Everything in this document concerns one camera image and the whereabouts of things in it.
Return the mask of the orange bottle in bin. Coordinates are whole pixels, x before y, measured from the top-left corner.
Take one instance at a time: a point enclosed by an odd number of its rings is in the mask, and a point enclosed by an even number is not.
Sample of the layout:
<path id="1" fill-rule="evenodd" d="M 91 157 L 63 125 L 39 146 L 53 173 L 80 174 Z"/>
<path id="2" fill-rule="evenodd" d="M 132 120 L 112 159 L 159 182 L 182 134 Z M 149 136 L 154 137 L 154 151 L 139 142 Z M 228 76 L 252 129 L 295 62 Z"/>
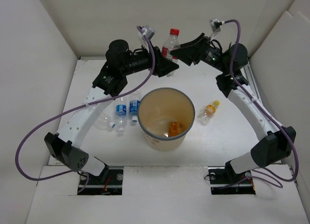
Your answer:
<path id="1" fill-rule="evenodd" d="M 180 135 L 184 131 L 181 122 L 170 122 L 168 128 L 168 137 Z"/>

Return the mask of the clear bottle dark blue label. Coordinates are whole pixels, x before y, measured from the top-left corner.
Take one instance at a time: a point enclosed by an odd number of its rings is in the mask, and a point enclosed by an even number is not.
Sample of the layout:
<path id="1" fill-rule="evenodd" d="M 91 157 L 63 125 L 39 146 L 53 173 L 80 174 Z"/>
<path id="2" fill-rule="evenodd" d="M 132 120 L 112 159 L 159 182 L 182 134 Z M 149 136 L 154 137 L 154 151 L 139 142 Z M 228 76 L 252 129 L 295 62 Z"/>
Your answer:
<path id="1" fill-rule="evenodd" d="M 133 124 L 138 122 L 138 109 L 141 101 L 141 92 L 139 90 L 133 92 L 129 102 L 129 115 Z"/>

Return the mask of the clear unlabelled plastic bottle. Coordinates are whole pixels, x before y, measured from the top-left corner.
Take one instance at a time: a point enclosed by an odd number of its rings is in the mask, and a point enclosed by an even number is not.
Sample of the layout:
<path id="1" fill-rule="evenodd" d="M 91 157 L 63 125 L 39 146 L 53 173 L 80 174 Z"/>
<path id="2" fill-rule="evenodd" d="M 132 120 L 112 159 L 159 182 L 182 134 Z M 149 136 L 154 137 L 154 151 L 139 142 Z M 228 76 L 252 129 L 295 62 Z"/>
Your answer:
<path id="1" fill-rule="evenodd" d="M 101 113 L 93 124 L 97 129 L 102 131 L 112 131 L 116 124 L 106 113 Z"/>

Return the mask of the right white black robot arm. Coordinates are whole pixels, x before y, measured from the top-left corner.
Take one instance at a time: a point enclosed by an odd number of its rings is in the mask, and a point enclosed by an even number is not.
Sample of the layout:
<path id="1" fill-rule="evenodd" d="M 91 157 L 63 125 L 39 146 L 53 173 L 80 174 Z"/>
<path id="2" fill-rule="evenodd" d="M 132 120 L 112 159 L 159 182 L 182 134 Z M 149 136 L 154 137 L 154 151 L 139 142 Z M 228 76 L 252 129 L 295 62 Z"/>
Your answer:
<path id="1" fill-rule="evenodd" d="M 248 63 L 246 47 L 236 42 L 222 51 L 213 42 L 201 34 L 195 40 L 172 49 L 170 55 L 188 66 L 202 61 L 218 69 L 221 72 L 216 77 L 219 90 L 241 111 L 259 140 L 248 153 L 226 162 L 220 177 L 226 183 L 237 183 L 242 174 L 256 168 L 266 169 L 270 164 L 293 154 L 295 172 L 290 180 L 295 180 L 299 170 L 294 146 L 295 129 L 292 126 L 284 127 L 275 120 L 252 93 L 248 81 L 241 73 L 241 68 Z"/>

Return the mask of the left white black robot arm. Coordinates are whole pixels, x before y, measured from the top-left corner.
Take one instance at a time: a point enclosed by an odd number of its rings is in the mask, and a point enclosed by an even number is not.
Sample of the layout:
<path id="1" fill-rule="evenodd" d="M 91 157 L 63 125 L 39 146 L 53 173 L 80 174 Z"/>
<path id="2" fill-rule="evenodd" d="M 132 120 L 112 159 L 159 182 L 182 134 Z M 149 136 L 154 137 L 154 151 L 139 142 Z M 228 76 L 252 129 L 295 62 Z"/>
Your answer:
<path id="1" fill-rule="evenodd" d="M 103 110 L 120 95 L 127 85 L 128 75 L 152 69 L 153 75 L 162 77 L 179 68 L 178 64 L 163 57 L 158 47 L 130 51 L 125 40 L 114 40 L 109 44 L 106 60 L 84 100 L 84 107 L 77 110 L 55 134 L 48 133 L 44 138 L 53 158 L 74 172 L 91 174 L 99 184 L 108 179 L 109 167 L 81 150 L 87 132 Z"/>

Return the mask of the small bottle yellow cap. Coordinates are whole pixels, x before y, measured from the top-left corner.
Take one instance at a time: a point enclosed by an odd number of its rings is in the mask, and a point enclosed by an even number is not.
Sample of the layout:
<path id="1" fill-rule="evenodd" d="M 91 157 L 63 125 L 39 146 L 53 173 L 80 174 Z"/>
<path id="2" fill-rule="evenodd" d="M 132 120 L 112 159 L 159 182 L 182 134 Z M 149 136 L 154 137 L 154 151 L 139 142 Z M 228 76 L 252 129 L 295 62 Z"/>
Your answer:
<path id="1" fill-rule="evenodd" d="M 198 113 L 198 121 L 202 125 L 206 125 L 209 120 L 214 116 L 216 110 L 220 105 L 220 101 L 215 100 L 212 103 L 208 104 Z"/>

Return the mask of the aluminium rail along wall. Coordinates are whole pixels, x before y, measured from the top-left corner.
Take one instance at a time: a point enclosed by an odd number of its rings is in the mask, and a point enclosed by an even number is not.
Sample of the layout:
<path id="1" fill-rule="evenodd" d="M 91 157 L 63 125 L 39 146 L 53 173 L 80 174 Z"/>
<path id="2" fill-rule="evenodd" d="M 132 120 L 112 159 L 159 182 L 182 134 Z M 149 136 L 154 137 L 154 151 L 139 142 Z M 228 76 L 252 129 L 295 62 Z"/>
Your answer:
<path id="1" fill-rule="evenodd" d="M 256 84 L 256 80 L 254 78 L 254 73 L 252 71 L 250 62 L 247 63 L 246 66 L 243 67 L 243 75 L 246 78 L 246 80 L 249 83 L 249 86 L 251 87 L 251 90 L 253 91 L 253 94 L 256 96 L 256 98 L 262 102 L 261 96 L 258 90 L 258 86 Z"/>

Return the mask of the clear bottle light blue label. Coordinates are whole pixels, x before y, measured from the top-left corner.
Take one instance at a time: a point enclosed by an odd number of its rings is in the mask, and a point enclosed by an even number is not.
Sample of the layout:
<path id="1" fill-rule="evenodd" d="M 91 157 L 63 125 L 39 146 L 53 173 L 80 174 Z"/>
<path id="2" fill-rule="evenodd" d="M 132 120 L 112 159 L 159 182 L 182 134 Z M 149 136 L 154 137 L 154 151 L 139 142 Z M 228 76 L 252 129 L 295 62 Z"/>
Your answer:
<path id="1" fill-rule="evenodd" d="M 127 125 L 127 103 L 124 97 L 116 100 L 115 117 L 117 121 L 117 131 L 123 133 Z"/>

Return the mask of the beige bin grey rim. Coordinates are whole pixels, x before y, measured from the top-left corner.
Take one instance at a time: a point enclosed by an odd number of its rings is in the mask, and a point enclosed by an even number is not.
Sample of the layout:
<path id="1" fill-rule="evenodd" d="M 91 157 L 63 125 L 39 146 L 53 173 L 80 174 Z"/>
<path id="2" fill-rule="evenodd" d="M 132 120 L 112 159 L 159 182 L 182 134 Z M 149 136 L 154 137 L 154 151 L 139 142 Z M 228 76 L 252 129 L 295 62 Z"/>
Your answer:
<path id="1" fill-rule="evenodd" d="M 191 99 L 174 88 L 158 88 L 150 91 L 140 101 L 138 122 L 151 148 L 157 151 L 177 149 L 193 126 L 195 107 Z M 181 122 L 184 131 L 168 137 L 170 122 Z"/>

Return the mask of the clear bottle red cap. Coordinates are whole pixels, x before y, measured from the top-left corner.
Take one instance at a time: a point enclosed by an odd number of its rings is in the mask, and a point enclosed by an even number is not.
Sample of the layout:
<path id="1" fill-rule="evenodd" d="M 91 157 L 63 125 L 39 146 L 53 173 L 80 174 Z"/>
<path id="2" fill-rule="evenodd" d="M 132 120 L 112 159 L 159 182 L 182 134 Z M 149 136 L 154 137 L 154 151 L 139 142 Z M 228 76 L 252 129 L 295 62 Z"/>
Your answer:
<path id="1" fill-rule="evenodd" d="M 171 55 L 171 51 L 180 48 L 178 41 L 180 31 L 178 29 L 171 29 L 169 38 L 164 42 L 161 53 L 168 60 L 177 63 L 178 59 Z"/>

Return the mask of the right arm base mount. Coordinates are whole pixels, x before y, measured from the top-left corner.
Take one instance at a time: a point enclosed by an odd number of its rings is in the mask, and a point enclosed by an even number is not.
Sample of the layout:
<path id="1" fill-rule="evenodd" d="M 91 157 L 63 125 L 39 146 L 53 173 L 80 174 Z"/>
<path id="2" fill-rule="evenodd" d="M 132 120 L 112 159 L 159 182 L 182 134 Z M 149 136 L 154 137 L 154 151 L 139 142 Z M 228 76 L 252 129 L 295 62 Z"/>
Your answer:
<path id="1" fill-rule="evenodd" d="M 210 182 L 211 195 L 256 194 L 249 170 L 229 175 L 224 166 L 209 166 L 204 179 Z"/>

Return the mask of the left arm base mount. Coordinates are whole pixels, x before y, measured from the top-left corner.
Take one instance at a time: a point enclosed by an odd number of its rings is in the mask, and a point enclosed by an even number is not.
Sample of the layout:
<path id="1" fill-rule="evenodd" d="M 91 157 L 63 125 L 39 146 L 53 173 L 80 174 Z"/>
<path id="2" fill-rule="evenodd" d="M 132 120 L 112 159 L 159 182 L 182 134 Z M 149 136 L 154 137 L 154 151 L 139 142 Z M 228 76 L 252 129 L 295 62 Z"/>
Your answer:
<path id="1" fill-rule="evenodd" d="M 108 173 L 100 179 L 94 175 L 86 176 L 84 172 L 78 172 L 79 184 L 77 195 L 122 195 L 124 167 L 112 166 Z"/>

